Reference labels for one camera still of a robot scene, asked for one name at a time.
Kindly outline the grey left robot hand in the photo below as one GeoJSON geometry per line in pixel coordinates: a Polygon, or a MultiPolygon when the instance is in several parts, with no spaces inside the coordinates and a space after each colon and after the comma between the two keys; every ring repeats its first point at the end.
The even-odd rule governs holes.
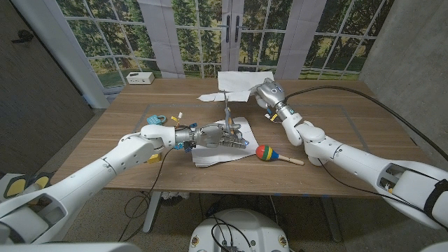
{"type": "Polygon", "coordinates": [[[184,149],[193,149],[197,146],[245,149],[249,142],[243,138],[239,131],[240,127],[240,124],[222,123],[212,123],[195,129],[188,127],[176,130],[175,140],[177,144],[182,144],[184,149]]]}

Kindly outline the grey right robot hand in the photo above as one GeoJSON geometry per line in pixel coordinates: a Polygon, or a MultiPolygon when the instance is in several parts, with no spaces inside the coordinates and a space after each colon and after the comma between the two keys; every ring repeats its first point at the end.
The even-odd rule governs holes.
{"type": "Polygon", "coordinates": [[[281,121],[295,114],[286,101],[283,87],[271,78],[266,78],[263,83],[252,87],[251,93],[255,95],[255,100],[261,108],[271,108],[281,121]]]}

